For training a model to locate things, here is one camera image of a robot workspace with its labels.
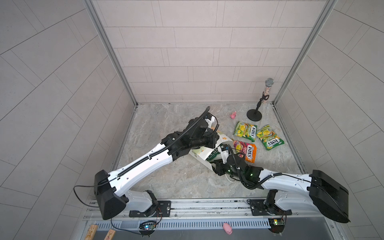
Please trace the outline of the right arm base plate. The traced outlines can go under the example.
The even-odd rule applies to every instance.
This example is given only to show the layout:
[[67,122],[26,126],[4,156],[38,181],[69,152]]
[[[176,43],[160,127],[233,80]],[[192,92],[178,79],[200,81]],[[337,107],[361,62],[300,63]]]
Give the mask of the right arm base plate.
[[284,211],[275,203],[269,203],[267,199],[247,199],[253,216],[290,216],[292,211]]

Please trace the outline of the orange pink Fox's candy bag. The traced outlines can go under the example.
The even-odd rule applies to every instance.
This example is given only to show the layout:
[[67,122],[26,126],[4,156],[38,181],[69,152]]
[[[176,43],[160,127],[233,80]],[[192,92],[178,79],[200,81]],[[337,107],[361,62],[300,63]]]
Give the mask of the orange pink Fox's candy bag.
[[257,156],[257,146],[241,141],[234,141],[236,153],[241,154],[249,163],[255,163]]

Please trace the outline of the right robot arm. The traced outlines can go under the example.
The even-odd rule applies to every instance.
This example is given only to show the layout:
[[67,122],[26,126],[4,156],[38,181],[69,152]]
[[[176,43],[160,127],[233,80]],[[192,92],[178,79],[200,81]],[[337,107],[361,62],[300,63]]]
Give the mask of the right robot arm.
[[220,145],[216,151],[221,159],[214,161],[214,172],[228,175],[249,190],[268,190],[264,205],[271,214],[305,210],[321,213],[335,222],[350,222],[349,191],[326,173],[274,172],[247,164],[245,155],[234,152],[230,145]]

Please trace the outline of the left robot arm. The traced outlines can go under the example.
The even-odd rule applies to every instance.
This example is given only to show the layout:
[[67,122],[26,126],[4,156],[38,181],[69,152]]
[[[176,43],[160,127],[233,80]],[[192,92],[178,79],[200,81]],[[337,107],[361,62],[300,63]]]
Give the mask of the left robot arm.
[[210,108],[189,121],[182,132],[168,134],[148,153],[132,163],[107,173],[95,175],[94,193],[103,220],[110,220],[124,210],[137,211],[146,217],[155,214],[159,203],[152,191],[136,192],[132,187],[155,170],[187,155],[200,147],[215,148],[219,139],[212,129],[216,118]]

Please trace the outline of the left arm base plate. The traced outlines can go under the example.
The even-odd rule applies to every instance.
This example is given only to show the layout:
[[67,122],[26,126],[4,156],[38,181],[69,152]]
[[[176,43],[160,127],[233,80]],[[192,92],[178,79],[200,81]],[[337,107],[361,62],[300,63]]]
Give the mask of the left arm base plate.
[[154,218],[154,217],[169,217],[171,211],[171,201],[158,201],[157,204],[152,204],[146,211],[130,211],[130,218]]

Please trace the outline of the yellow green Fox's candy bag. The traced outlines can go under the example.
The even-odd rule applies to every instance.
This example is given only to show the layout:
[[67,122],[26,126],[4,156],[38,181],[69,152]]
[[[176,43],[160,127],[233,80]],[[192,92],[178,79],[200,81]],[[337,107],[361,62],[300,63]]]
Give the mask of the yellow green Fox's candy bag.
[[257,125],[238,122],[234,130],[234,136],[255,142],[257,138],[257,127]]

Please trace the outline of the white paper bag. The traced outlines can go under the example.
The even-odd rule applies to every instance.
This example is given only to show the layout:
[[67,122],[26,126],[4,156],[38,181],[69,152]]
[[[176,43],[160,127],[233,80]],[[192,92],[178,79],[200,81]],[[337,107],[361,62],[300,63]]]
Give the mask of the white paper bag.
[[[231,138],[229,138],[228,136],[226,136],[225,134],[223,134],[221,132],[218,132],[218,134],[219,134],[219,140],[217,141],[217,145],[216,145],[215,149],[200,147],[198,149],[190,150],[190,152],[189,152],[190,156],[192,156],[194,159],[196,159],[197,161],[202,163],[204,166],[206,166],[212,172],[214,172],[214,161],[215,160],[222,160],[221,154],[218,151],[219,146],[227,145],[228,147],[232,148],[233,143],[234,143],[234,141]],[[234,177],[229,177],[229,176],[227,177],[227,179],[231,183],[238,181]]]

